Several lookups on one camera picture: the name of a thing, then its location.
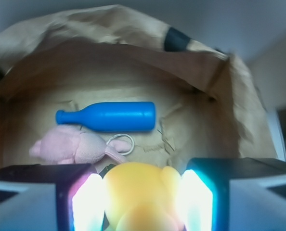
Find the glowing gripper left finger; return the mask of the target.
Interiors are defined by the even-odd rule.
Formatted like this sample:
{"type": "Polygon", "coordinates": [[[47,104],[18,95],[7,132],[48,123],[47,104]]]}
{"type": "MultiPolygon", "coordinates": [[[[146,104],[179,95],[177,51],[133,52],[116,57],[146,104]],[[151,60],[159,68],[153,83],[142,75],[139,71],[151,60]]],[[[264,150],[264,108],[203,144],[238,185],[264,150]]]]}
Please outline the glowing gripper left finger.
{"type": "Polygon", "coordinates": [[[92,164],[0,169],[0,231],[100,231],[102,178],[92,164]]]}

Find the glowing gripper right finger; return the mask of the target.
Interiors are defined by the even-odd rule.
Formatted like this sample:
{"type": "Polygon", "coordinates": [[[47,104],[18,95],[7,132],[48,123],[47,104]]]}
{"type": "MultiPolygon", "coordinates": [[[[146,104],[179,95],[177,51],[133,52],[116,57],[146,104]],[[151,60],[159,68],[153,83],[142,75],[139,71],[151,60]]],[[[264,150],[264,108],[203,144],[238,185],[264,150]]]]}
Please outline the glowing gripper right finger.
{"type": "Polygon", "coordinates": [[[180,199],[187,231],[286,231],[286,162],[193,158],[180,199]]]}

